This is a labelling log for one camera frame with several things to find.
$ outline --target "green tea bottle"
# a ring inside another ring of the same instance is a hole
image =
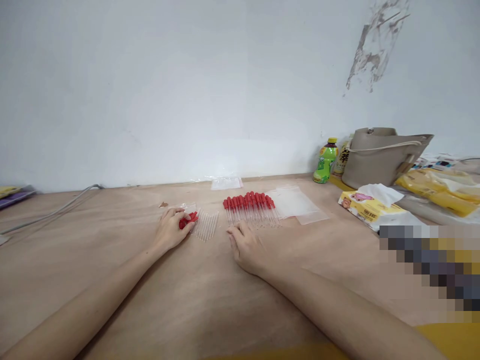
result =
[[[319,184],[325,184],[330,179],[330,170],[337,155],[339,148],[335,145],[336,137],[329,137],[328,143],[320,149],[320,157],[318,159],[318,166],[313,173],[313,181]]]

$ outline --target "cable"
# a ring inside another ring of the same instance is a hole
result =
[[[63,209],[67,208],[68,206],[70,206],[71,204],[73,204],[75,201],[77,201],[83,194],[85,194],[88,190],[90,190],[91,188],[99,188],[99,189],[103,189],[104,187],[101,186],[101,185],[98,185],[98,184],[93,184],[89,187],[87,187],[85,190],[83,190],[80,194],[78,194],[77,196],[75,196],[72,200],[70,200],[69,202],[67,202],[65,205],[63,205],[61,208],[59,208],[57,211],[54,211],[54,212],[51,212],[49,213],[48,215],[45,215],[41,218],[38,218],[36,220],[32,220],[32,221],[29,221],[29,222],[26,222],[26,223],[23,223],[21,225],[17,225],[17,226],[14,226],[12,228],[9,228],[7,230],[4,230],[2,232],[0,232],[0,235],[4,235],[4,234],[7,234],[7,233],[11,233],[12,231],[15,231],[15,230],[18,230],[18,229],[21,229],[21,228],[24,228],[24,227],[27,227],[29,225],[32,225],[32,224],[35,224],[35,223],[38,223],[42,220],[45,220],[47,218],[50,218],[56,214],[58,214],[59,212],[61,212]]]

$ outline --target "pile of droppers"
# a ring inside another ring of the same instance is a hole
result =
[[[228,224],[231,226],[240,220],[258,228],[270,225],[271,227],[282,226],[275,203],[270,196],[262,192],[247,192],[245,196],[230,196],[223,200]]]

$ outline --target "left hand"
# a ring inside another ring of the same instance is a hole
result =
[[[195,222],[189,222],[180,230],[179,222],[183,218],[190,220],[190,215],[181,207],[165,211],[158,221],[154,246],[168,251],[180,244],[195,226]]]

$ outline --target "plywood tabletop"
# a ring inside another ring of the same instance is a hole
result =
[[[80,359],[202,359],[328,341],[275,289],[241,270],[225,233],[222,200],[297,185],[329,219],[262,228],[286,261],[338,281],[408,324],[438,322],[432,289],[406,264],[387,262],[379,238],[337,204],[341,190],[309,175],[246,179],[243,189],[209,182],[92,190],[67,213],[17,231],[0,246],[0,354],[152,240],[159,204],[220,211],[213,238],[194,235],[141,279]],[[0,230],[56,210],[77,192],[43,194],[0,212]]]

